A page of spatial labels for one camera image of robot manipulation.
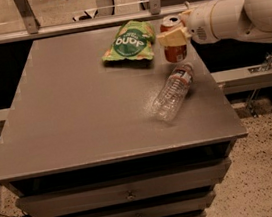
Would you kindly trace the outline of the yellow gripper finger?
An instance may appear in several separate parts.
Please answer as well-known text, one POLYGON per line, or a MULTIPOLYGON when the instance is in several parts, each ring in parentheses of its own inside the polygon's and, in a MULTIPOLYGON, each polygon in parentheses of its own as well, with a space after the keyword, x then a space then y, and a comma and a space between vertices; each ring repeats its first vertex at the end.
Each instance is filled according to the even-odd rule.
POLYGON ((186 45, 191 38, 191 34, 186 27, 180 26, 157 35, 158 42, 165 47, 175 47, 186 45))
POLYGON ((178 16, 181 20, 181 22, 184 24, 184 25, 187 25, 187 21, 190 17, 190 14, 193 12, 192 9, 187 9, 186 11, 183 11, 181 12, 178 16))

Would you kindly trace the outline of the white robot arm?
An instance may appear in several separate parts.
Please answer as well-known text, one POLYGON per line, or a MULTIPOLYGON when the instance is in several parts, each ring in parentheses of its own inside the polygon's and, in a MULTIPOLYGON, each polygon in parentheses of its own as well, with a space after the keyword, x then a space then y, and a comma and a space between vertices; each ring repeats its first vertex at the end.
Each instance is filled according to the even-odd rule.
POLYGON ((210 0, 177 15, 179 23, 159 33, 164 47, 234 39, 272 43, 272 0, 210 0))

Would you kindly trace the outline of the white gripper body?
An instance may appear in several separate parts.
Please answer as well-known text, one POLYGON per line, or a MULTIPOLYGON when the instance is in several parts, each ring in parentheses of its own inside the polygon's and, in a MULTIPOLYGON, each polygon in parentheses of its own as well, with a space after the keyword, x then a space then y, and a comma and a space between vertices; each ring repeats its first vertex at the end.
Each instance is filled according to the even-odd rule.
POLYGON ((187 28, 192 40, 198 44, 216 43, 218 38, 213 33, 212 10, 214 3, 209 1, 194 8, 187 20, 187 28))

